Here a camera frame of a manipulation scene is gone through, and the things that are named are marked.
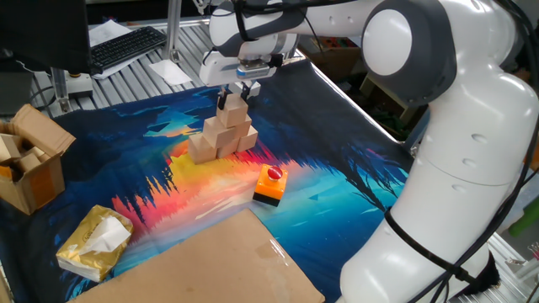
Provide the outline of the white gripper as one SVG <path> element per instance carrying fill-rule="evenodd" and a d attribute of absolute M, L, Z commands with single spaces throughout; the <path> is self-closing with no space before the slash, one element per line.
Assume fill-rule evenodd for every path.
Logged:
<path fill-rule="evenodd" d="M 272 77 L 277 71 L 275 66 L 260 59 L 241 62 L 237 57 L 226 57 L 216 50 L 204 54 L 199 77 L 207 87 L 242 82 L 241 98 L 247 102 L 251 95 L 251 85 L 245 81 L 255 81 Z M 224 110 L 228 91 L 221 87 L 218 93 L 217 108 Z"/>

